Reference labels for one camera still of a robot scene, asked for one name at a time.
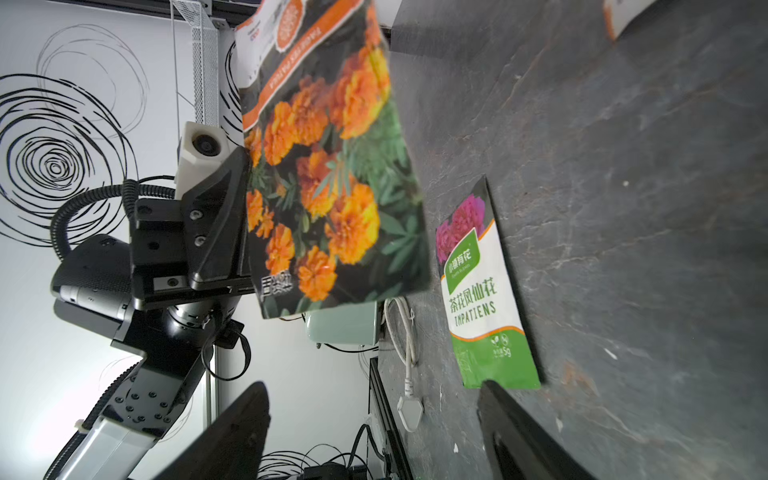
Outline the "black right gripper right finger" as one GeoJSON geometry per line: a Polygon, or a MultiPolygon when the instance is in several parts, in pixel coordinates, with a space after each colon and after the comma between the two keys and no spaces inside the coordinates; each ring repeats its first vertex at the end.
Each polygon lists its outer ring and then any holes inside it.
{"type": "Polygon", "coordinates": [[[497,382],[482,383],[477,415],[495,479],[592,477],[497,382]]]}

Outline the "mint green toaster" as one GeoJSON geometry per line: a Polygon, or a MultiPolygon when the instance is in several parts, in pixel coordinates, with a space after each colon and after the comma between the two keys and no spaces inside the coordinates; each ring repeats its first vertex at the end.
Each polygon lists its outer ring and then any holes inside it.
{"type": "Polygon", "coordinates": [[[305,332],[314,343],[363,346],[378,343],[380,314],[376,302],[310,311],[305,318],[305,332]]]}

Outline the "marigold seed packet orange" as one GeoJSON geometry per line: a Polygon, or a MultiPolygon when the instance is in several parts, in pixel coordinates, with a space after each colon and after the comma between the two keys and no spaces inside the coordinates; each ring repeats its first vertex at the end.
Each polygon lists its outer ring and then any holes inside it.
{"type": "Polygon", "coordinates": [[[235,47],[263,317],[424,290],[423,194],[374,4],[264,1],[235,47]]]}

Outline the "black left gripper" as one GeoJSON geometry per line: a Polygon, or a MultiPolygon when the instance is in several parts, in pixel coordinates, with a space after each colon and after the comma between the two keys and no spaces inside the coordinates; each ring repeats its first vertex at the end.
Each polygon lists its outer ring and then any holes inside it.
{"type": "Polygon", "coordinates": [[[250,165],[250,156],[239,147],[179,200],[138,200],[130,225],[137,309],[254,292],[246,251],[250,165]]]}

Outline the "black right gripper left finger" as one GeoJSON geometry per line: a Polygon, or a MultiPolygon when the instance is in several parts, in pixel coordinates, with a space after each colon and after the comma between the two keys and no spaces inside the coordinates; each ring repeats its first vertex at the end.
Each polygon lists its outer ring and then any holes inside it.
{"type": "Polygon", "coordinates": [[[255,479],[270,425],[266,385],[252,383],[159,479],[255,479]]]}

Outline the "impatiens seed packet green white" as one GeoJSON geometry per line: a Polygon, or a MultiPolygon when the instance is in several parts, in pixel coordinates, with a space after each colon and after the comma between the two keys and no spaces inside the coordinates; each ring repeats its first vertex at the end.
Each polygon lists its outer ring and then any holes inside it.
{"type": "Polygon", "coordinates": [[[508,390],[539,389],[485,177],[436,229],[436,255],[463,386],[493,380],[508,390]]]}

